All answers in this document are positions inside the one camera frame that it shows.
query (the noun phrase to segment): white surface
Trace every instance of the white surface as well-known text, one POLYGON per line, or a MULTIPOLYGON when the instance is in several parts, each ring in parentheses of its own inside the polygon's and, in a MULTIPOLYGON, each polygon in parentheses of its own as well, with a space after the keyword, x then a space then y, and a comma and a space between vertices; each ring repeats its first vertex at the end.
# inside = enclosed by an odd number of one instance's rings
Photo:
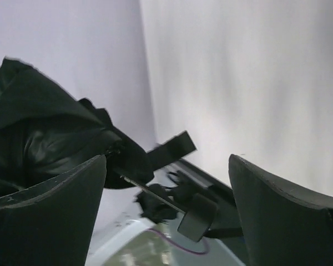
POLYGON ((141 0, 157 138, 333 195, 333 0, 141 0))
MULTIPOLYGON (((0 65, 6 55, 107 108, 117 127, 145 149, 154 146, 138 1, 0 0, 0 65)), ((115 219, 136 191, 105 190, 95 230, 115 219)))
POLYGON ((86 266, 101 266, 120 251, 133 238, 155 226, 146 218, 140 218, 137 203, 130 203, 125 212, 119 214, 91 240, 86 266))

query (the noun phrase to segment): cable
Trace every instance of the cable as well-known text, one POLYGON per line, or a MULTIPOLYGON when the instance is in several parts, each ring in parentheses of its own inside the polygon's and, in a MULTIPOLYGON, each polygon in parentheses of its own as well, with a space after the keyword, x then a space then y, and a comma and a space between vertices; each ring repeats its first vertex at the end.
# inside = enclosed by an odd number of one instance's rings
POLYGON ((203 238, 203 242, 204 242, 204 247, 205 247, 205 251, 203 252, 197 252, 197 251, 193 251, 193 250, 190 250, 190 249, 187 249, 187 248, 184 248, 182 246, 180 246, 178 243, 172 241, 171 239, 169 239, 167 236, 165 236, 165 234, 163 234, 161 231, 159 230, 156 230, 156 229, 148 229, 148 231, 150 232, 153 232, 155 234, 157 234, 160 238, 162 238, 163 240, 167 241, 169 244, 171 244, 172 246, 184 251, 184 252, 187 252, 189 254, 192 254, 192 255, 197 255, 197 256, 203 256, 203 255, 207 255, 210 253, 210 245, 208 243, 208 241, 203 238))

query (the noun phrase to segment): black strap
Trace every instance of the black strap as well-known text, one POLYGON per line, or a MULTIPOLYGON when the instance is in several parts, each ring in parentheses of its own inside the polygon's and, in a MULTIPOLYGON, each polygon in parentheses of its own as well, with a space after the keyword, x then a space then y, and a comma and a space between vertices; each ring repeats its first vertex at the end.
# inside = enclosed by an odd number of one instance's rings
POLYGON ((184 156, 196 150, 189 133, 182 132, 180 135, 173 137, 166 143, 149 151, 148 157, 152 164, 153 171, 161 169, 184 156))

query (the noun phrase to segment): white backdrop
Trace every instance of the white backdrop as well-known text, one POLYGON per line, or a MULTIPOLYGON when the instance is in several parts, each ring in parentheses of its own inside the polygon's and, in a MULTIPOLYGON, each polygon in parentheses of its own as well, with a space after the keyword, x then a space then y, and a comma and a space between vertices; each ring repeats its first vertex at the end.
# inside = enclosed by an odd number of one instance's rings
POLYGON ((333 0, 141 0, 157 139, 333 195, 333 0))
MULTIPOLYGON (((107 108, 117 127, 145 149, 154 146, 138 1, 0 0, 0 64, 6 55, 107 108)), ((105 190, 95 229, 120 215, 137 191, 105 190)))

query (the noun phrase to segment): black plastic bag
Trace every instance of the black plastic bag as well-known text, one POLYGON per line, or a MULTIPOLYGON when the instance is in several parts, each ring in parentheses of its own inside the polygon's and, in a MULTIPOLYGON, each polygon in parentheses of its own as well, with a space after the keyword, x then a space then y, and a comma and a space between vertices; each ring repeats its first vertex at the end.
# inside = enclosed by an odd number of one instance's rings
POLYGON ((88 99, 76 101, 31 65, 4 59, 0 182, 27 188, 101 154, 108 159, 106 188, 132 186, 112 171, 115 164, 144 183, 154 177, 147 153, 114 127, 105 109, 88 99))

